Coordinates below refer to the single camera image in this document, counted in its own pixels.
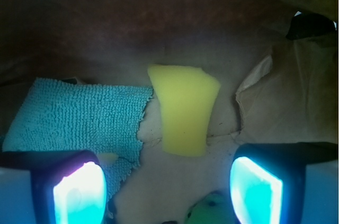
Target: led light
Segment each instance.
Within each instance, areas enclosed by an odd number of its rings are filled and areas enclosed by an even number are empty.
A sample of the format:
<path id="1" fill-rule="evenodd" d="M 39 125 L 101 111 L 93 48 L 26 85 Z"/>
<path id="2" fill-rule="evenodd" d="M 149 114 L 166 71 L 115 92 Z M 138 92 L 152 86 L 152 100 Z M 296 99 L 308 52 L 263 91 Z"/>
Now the led light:
<path id="1" fill-rule="evenodd" d="M 230 193 L 241 223 L 279 223 L 282 190 L 280 179 L 249 158 L 234 160 L 230 172 Z"/>
<path id="2" fill-rule="evenodd" d="M 101 223 L 106 181 L 100 166 L 85 163 L 53 188 L 56 224 Z"/>

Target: sponge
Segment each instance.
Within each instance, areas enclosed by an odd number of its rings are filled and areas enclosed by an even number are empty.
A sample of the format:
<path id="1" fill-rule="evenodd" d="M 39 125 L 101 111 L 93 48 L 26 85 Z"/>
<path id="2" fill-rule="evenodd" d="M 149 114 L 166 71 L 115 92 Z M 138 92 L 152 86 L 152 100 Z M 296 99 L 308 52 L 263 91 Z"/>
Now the sponge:
<path id="1" fill-rule="evenodd" d="M 160 102 L 163 151 L 202 156 L 220 83 L 201 68 L 150 65 L 148 75 Z"/>

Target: fabric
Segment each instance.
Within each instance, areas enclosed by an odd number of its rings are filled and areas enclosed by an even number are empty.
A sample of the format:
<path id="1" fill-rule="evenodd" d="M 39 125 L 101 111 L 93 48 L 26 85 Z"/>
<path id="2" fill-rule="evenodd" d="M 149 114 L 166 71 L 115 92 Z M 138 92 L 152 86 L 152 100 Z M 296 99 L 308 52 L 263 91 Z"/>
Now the fabric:
<path id="1" fill-rule="evenodd" d="M 11 124 L 3 150 L 116 153 L 117 162 L 103 166 L 110 199 L 140 165 L 142 142 L 136 133 L 152 93 L 151 87 L 72 85 L 38 78 Z"/>

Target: cyan light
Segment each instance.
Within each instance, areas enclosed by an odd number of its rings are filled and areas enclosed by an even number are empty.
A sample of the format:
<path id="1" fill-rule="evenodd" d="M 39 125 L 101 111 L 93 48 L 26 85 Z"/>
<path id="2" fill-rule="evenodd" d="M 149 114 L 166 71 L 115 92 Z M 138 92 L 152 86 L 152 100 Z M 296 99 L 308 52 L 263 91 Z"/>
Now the cyan light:
<path id="1" fill-rule="evenodd" d="M 230 193 L 241 223 L 280 222 L 283 183 L 247 157 L 233 161 Z"/>
<path id="2" fill-rule="evenodd" d="M 85 163 L 53 188 L 56 224 L 101 223 L 106 181 L 101 167 Z"/>

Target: blue microfiber cloth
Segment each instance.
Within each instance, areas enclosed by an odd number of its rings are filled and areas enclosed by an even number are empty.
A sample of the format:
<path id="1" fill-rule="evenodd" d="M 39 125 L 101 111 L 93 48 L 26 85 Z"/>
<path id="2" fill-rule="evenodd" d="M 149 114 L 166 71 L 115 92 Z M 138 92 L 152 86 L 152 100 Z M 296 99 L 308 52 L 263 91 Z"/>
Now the blue microfiber cloth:
<path id="1" fill-rule="evenodd" d="M 72 85 L 38 78 L 3 142 L 3 151 L 84 150 L 116 153 L 103 166 L 108 199 L 132 168 L 140 166 L 139 122 L 151 87 Z"/>

